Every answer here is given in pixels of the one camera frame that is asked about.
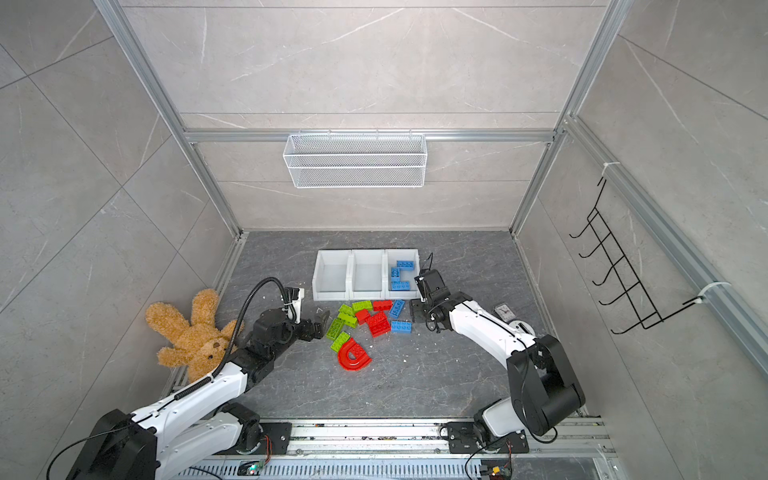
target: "brown stuffed animal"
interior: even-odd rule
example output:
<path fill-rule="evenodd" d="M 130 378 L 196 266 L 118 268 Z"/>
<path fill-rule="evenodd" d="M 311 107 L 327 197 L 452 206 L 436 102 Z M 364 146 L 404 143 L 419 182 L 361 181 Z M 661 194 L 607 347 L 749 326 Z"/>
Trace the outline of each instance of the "brown stuffed animal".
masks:
<path fill-rule="evenodd" d="M 187 365 L 187 375 L 194 382 L 221 362 L 232 338 L 235 320 L 219 331 L 214 322 L 219 296 L 215 290 L 203 290 L 192 300 L 192 325 L 175 306 L 153 303 L 147 308 L 147 325 L 174 344 L 157 352 L 161 365 L 176 367 Z"/>

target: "white wire mesh basket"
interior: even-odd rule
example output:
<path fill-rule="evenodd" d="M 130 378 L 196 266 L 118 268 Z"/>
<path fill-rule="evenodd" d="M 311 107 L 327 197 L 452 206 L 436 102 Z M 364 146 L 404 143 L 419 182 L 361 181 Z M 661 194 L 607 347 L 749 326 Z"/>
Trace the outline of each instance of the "white wire mesh basket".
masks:
<path fill-rule="evenodd" d="M 296 188 L 423 187 L 422 134 L 293 134 L 283 158 Z"/>

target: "red toy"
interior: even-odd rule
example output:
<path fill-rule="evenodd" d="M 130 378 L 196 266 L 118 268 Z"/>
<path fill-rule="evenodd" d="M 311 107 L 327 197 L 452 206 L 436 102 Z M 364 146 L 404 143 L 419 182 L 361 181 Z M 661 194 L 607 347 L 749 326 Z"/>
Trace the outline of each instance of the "red toy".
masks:
<path fill-rule="evenodd" d="M 389 321 L 386 319 L 386 314 L 384 312 L 378 312 L 376 315 L 369 318 L 368 328 L 371 329 L 371 336 L 373 338 L 392 331 L 392 326 L 389 325 Z"/>
<path fill-rule="evenodd" d="M 385 312 L 386 310 L 389 310 L 391 308 L 392 308 L 391 300 L 380 300 L 378 302 L 373 302 L 374 312 Z"/>
<path fill-rule="evenodd" d="M 357 323 L 359 325 L 364 324 L 371 318 L 371 314 L 368 312 L 368 310 L 360 310 L 358 313 L 355 313 L 355 316 L 357 317 Z"/>
<path fill-rule="evenodd" d="M 354 339 L 347 340 L 339 350 L 339 363 L 345 370 L 355 372 L 366 368 L 371 362 L 371 357 Z"/>

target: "white zip tie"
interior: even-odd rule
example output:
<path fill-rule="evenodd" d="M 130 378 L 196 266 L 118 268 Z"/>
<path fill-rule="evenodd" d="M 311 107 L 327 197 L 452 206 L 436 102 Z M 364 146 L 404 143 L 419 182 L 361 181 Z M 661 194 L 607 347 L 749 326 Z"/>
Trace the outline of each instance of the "white zip tie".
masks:
<path fill-rule="evenodd" d="M 621 162 L 605 162 L 603 164 L 603 173 L 600 174 L 601 177 L 605 177 L 605 169 L 608 168 L 608 165 L 619 165 Z"/>
<path fill-rule="evenodd" d="M 718 285 L 728 285 L 728 286 L 730 286 L 730 283 L 729 282 L 712 282 L 712 283 L 710 283 L 709 285 L 707 285 L 703 289 L 701 289 L 701 291 L 697 295 L 698 298 L 696 298 L 694 300 L 694 303 L 702 303 L 703 302 L 702 299 L 704 297 L 704 294 L 707 292 L 707 290 L 709 290 L 713 286 L 718 286 Z"/>

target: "white plastic tray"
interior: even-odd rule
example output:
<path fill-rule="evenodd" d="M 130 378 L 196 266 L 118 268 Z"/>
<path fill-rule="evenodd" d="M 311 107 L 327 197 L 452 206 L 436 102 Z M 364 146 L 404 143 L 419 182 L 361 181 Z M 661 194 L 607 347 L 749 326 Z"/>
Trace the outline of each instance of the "white plastic tray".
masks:
<path fill-rule="evenodd" d="M 390 268 L 397 260 L 413 262 L 413 270 L 402 270 L 402 280 L 410 282 L 408 291 L 390 290 Z M 318 250 L 312 276 L 312 296 L 316 302 L 347 300 L 410 300 L 419 298 L 415 276 L 419 273 L 419 251 Z"/>

